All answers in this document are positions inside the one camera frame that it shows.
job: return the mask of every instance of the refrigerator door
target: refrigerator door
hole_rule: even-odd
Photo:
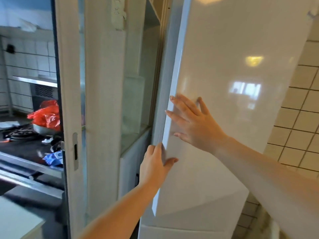
[[[175,59],[170,95],[201,96],[228,135],[263,152],[311,9],[312,0],[173,0],[166,43],[177,39],[177,45],[165,49],[162,64]],[[178,18],[178,36],[170,36]],[[168,101],[161,86],[158,100]],[[175,110],[171,102],[167,109]],[[153,143],[163,134],[166,158],[180,161],[142,217],[139,237],[230,238],[248,190],[218,159],[174,137],[179,129],[163,113],[158,109]]]

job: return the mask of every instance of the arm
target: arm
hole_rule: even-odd
[[[292,238],[318,238],[319,184],[227,136],[199,98],[201,111],[185,96],[171,97],[183,117],[166,111],[184,129],[181,140],[216,156],[260,201]]]
[[[140,183],[120,199],[108,212],[94,220],[84,231],[82,239],[129,239],[139,218],[154,198],[177,158],[163,166],[162,144],[150,145],[140,167]]]

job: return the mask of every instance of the woman's left hand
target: woman's left hand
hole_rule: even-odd
[[[146,185],[156,193],[178,158],[169,158],[162,163],[162,143],[149,145],[140,167],[140,186]]]

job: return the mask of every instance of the gas burner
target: gas burner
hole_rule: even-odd
[[[33,130],[31,124],[14,126],[2,131],[3,139],[9,140],[32,140],[38,138],[39,134]]]

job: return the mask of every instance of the woman's right hand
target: woman's right hand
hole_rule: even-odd
[[[174,135],[194,147],[214,155],[227,139],[227,135],[213,119],[202,98],[198,98],[201,110],[183,95],[170,96],[170,100],[185,117],[184,119],[171,111],[165,111],[185,131],[185,133],[176,132]]]

